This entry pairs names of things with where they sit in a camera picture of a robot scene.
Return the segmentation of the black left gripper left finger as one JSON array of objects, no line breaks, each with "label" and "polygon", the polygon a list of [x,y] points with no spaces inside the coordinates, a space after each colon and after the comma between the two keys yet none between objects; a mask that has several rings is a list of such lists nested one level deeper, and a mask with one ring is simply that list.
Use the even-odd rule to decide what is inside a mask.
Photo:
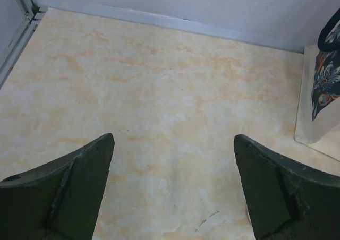
[{"label": "black left gripper left finger", "polygon": [[114,151],[106,133],[1,181],[1,239],[92,239]]}]

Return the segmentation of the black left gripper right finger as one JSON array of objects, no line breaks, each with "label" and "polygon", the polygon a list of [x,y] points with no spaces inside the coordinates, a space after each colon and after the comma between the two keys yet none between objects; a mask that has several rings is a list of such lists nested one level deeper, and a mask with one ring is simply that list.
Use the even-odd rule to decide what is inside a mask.
[{"label": "black left gripper right finger", "polygon": [[234,153],[256,239],[339,239],[339,177],[244,134]]}]

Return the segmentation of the cream canvas tote bag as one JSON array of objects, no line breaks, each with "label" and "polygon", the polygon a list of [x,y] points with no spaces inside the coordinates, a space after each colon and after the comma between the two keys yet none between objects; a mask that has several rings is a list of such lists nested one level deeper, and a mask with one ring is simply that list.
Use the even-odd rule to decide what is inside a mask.
[{"label": "cream canvas tote bag", "polygon": [[294,139],[339,160],[339,12],[304,49]]}]

